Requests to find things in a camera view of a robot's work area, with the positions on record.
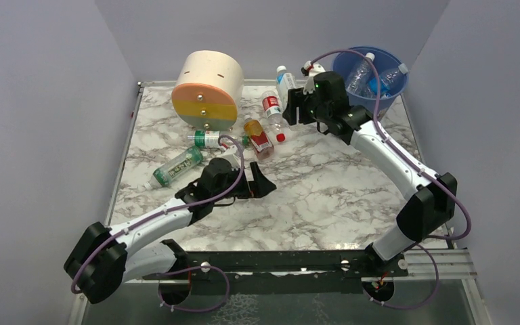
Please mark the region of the white blue label tea bottle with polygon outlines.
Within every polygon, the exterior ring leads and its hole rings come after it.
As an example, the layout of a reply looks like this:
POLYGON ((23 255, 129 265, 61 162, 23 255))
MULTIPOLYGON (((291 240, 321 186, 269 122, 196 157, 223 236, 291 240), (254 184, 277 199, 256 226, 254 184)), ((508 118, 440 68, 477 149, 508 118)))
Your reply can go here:
POLYGON ((276 89, 278 91, 280 103, 283 108, 286 108, 288 103, 288 91, 298 87, 296 78, 285 66, 281 65, 276 69, 276 82, 276 89))

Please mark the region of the red label clear bottle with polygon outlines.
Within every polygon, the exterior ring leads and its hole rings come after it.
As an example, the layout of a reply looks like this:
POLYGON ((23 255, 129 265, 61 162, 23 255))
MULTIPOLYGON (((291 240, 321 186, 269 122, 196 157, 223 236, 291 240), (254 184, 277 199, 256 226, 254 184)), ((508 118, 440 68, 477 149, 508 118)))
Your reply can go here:
POLYGON ((276 141, 279 143, 284 142, 286 140, 285 120, 282 117, 282 108, 274 91, 265 91, 262 94, 262 107, 267 121, 276 136, 276 141))

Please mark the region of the red yellow label juice bottle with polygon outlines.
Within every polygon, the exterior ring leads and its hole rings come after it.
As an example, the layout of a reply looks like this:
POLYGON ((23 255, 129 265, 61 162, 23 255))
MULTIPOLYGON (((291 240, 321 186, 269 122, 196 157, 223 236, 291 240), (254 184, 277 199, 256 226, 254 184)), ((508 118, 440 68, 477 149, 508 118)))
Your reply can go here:
POLYGON ((258 120, 247 116, 243 129, 259 160, 265 160, 274 153, 274 145, 258 120))

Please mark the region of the white green label bottle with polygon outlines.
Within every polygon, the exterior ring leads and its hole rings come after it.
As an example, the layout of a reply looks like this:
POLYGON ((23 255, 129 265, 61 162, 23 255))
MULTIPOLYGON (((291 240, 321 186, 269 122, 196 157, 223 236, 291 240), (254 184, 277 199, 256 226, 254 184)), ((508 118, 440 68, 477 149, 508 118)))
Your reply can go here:
POLYGON ((346 84, 346 92, 351 95, 359 95, 367 86, 367 82, 372 74, 372 63, 375 55, 371 52, 366 53, 365 59, 356 65, 349 73, 346 84))

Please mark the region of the blue label clear bottle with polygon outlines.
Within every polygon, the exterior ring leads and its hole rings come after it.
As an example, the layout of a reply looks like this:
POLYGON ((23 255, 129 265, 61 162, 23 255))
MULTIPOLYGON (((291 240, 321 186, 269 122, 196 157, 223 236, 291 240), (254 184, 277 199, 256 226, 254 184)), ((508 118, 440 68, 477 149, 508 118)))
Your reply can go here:
POLYGON ((379 94, 381 98, 389 98, 408 73, 409 69, 405 64, 400 64, 397 68, 387 69, 379 74, 378 79, 373 77, 368 81, 361 96, 375 98, 379 94))

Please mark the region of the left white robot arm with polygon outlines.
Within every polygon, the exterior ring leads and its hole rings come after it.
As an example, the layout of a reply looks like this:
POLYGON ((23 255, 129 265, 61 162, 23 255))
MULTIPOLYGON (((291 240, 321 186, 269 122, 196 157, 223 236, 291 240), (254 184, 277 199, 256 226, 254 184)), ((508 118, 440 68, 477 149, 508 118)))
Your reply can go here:
POLYGON ((174 240, 156 246, 153 242, 200 221, 220 200, 263 198, 276 190, 256 162, 250 170, 253 178, 249 181, 242 167, 214 158, 198 179, 153 211, 110 227, 91 224, 64 263, 64 271, 72 278, 72 293, 99 303, 129 280, 187 268, 187 254, 174 240))

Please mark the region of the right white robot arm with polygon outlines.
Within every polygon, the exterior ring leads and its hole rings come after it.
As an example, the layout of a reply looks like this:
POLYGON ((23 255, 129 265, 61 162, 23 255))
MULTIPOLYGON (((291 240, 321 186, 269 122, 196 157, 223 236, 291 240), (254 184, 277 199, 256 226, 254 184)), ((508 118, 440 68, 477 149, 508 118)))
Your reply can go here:
POLYGON ((341 75, 321 72, 304 87, 289 89, 283 117, 289 125, 325 125, 326 133, 369 158, 407 201, 395 224, 366 248, 372 263, 392 261, 454 216, 456 178, 424 166, 374 123, 369 110, 351 105, 341 75))

